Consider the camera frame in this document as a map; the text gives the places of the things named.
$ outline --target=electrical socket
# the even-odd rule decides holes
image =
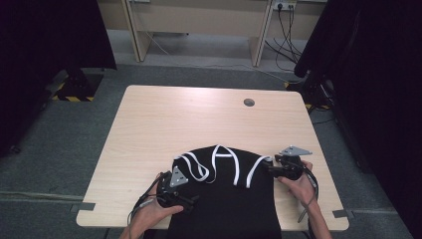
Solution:
[[[291,9],[295,10],[297,3],[298,0],[274,0],[273,9],[279,11],[279,4],[282,4],[282,11],[290,11]]]

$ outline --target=wooden table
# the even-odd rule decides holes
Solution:
[[[255,105],[247,107],[244,99]],[[289,145],[312,151],[302,156],[314,164],[319,204],[330,230],[345,230],[346,217],[334,218],[342,205],[327,168],[304,102],[298,93],[176,87],[128,87],[115,116],[77,222],[87,227],[124,227],[137,198],[174,156],[221,144],[261,155]],[[275,183],[283,230],[305,230],[297,220],[302,207]],[[170,218],[156,228],[168,227]]]

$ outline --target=gray carpet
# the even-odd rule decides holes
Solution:
[[[103,74],[91,103],[50,101],[22,138],[22,152],[1,158],[1,237],[104,237],[103,228],[78,226],[72,209],[88,188],[127,86],[285,89],[281,80],[250,71],[119,65],[117,71]],[[287,81],[298,80],[293,74],[276,75]],[[330,111],[311,114],[313,122],[322,122],[315,124],[316,134],[341,201],[350,214],[349,229],[334,232],[334,238],[412,238],[374,175],[356,167],[332,118]],[[120,232],[113,228],[107,238],[117,238]],[[300,232],[284,232],[284,238],[306,237]]]

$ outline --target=hand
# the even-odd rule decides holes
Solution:
[[[155,195],[157,184],[155,184],[149,191],[149,195]],[[122,238],[139,238],[147,229],[152,228],[158,222],[165,217],[183,211],[183,207],[180,205],[163,208],[157,201],[155,196],[149,196],[145,201],[153,199],[153,201],[146,206],[140,208],[130,222],[130,226],[127,226],[123,233],[120,235]]]
[[[313,170],[313,165],[310,162],[302,160],[302,163],[309,170]],[[307,207],[308,203],[313,200],[315,189],[305,173],[296,181],[282,176],[277,179],[289,188],[290,193],[301,202],[303,207]]]

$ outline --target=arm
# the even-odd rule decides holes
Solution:
[[[155,195],[156,188],[157,186],[155,184],[149,194]],[[154,196],[148,197],[145,201],[149,199],[153,199],[153,201],[136,212],[130,224],[124,228],[119,239],[137,239],[143,234],[143,232],[155,226],[165,217],[183,210],[182,206],[163,208],[159,205]]]
[[[313,165],[310,162],[303,161],[303,163],[309,170],[313,169]],[[314,198],[315,190],[308,177],[302,175],[296,181],[289,180],[285,177],[278,177],[278,180],[290,189],[291,194],[297,198],[307,210],[315,237],[317,239],[331,238],[331,234],[326,226],[325,219],[322,216],[317,200]]]

